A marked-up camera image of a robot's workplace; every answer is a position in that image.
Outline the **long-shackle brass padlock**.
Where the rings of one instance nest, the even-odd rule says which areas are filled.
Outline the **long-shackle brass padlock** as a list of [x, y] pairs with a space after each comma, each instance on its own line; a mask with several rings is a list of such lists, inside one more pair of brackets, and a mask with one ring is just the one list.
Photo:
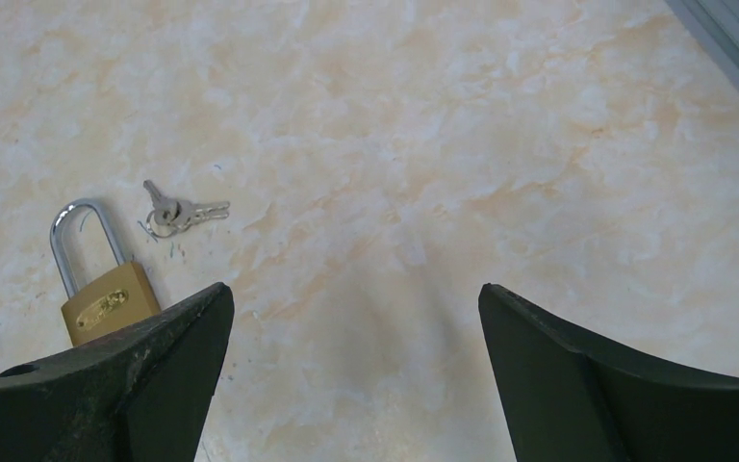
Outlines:
[[[116, 262], [115, 268], [83, 288], [77, 285], [64, 249], [66, 223], [81, 208], [97, 216]], [[127, 258], [110, 214], [100, 201], [80, 198], [66, 204], [51, 224], [49, 241], [67, 295], [62, 315], [75, 347], [162, 312], [143, 265]]]

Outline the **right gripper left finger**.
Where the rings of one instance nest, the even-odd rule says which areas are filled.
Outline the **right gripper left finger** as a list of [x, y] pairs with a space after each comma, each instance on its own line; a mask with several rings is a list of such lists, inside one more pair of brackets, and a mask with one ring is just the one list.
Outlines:
[[162, 313], [0, 373], [0, 461], [192, 461], [232, 330], [215, 283]]

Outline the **silver keys of brass padlock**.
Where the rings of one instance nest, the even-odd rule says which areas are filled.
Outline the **silver keys of brass padlock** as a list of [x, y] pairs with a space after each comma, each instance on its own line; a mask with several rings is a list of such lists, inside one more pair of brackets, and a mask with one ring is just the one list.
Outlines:
[[229, 201], [196, 203], [173, 198], [163, 194], [149, 179], [142, 186], [150, 195], [153, 209], [139, 225], [153, 239], [169, 239], [195, 225], [229, 217]]

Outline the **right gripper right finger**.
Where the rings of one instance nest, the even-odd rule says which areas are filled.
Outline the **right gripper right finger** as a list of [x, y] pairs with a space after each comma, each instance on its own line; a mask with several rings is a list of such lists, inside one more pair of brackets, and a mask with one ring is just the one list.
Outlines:
[[739, 377], [659, 358], [499, 286], [478, 310], [520, 461], [739, 461]]

